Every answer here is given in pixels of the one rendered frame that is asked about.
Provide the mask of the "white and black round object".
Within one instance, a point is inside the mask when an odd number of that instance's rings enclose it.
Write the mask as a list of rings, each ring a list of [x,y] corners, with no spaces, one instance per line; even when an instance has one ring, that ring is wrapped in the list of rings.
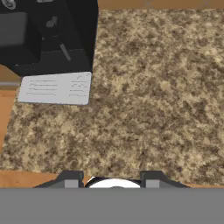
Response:
[[[140,188],[141,181],[125,178],[92,177],[86,184],[86,188]]]

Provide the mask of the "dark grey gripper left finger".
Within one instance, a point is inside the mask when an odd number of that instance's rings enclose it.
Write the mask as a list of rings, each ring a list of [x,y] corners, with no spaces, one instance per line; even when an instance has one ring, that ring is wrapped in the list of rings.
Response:
[[[83,179],[83,171],[62,171],[56,179],[37,185],[37,188],[82,188]]]

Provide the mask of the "grey drip tray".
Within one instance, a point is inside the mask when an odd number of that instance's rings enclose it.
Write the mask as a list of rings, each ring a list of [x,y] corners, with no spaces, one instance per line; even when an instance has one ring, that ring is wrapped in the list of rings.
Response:
[[[91,72],[26,76],[18,92],[19,102],[88,105]]]

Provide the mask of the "black coffee machine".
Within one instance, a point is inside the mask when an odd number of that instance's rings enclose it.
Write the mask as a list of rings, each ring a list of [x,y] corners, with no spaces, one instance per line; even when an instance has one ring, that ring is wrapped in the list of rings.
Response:
[[[20,77],[91,72],[98,0],[0,0],[0,65]]]

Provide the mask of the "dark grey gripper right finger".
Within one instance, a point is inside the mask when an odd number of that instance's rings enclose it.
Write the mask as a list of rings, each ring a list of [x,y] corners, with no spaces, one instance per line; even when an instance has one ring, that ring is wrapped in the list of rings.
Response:
[[[162,171],[141,171],[142,188],[187,188],[187,185],[169,179]]]

